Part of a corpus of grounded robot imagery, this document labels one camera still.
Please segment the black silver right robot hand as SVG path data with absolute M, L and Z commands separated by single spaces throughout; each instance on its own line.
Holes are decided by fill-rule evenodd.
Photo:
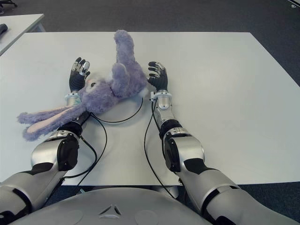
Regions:
M 149 74 L 148 83 L 154 86 L 157 91 L 168 91 L 168 77 L 166 68 L 160 62 L 156 61 L 151 61 L 148 63 L 148 65 L 148 70 L 155 72 Z

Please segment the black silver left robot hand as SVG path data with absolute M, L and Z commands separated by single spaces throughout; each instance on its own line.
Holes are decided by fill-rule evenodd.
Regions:
M 69 88 L 71 92 L 81 90 L 85 86 L 85 80 L 90 75 L 90 63 L 81 57 L 78 57 L 72 65 Z

